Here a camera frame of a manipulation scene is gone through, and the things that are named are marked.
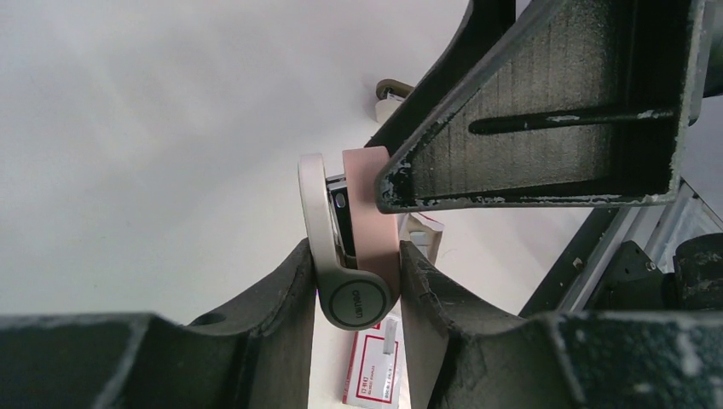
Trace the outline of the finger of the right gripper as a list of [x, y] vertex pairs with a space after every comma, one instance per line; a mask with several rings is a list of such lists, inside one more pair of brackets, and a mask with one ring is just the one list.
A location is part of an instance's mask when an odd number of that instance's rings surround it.
[[390, 153], [377, 206], [667, 203], [706, 48], [704, 1], [533, 1]]
[[366, 143], [394, 153], [516, 21], [510, 0], [473, 0], [447, 48], [407, 99]]

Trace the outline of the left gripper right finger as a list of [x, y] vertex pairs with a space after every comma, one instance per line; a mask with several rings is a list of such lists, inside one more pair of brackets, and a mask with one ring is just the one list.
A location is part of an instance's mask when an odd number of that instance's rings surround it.
[[719, 312], [548, 312], [523, 319], [400, 245], [414, 408], [719, 408]]

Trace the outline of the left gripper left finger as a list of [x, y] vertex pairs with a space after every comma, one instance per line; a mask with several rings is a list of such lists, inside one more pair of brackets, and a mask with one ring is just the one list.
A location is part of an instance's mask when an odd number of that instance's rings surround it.
[[4, 408], [305, 408], [315, 320], [309, 242], [180, 325], [152, 313], [1, 319]]

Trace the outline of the red white staple box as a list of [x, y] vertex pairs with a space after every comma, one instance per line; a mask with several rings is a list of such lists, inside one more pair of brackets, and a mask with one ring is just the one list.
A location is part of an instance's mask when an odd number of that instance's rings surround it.
[[360, 408], [398, 408], [403, 352], [402, 321], [395, 314], [356, 332], [342, 403]]

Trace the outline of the staple box tray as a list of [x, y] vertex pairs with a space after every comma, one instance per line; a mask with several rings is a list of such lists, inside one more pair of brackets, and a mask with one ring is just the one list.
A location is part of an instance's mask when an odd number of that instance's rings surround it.
[[414, 244], [429, 262], [435, 265], [444, 225], [419, 212], [402, 214], [397, 218], [397, 225], [400, 239]]

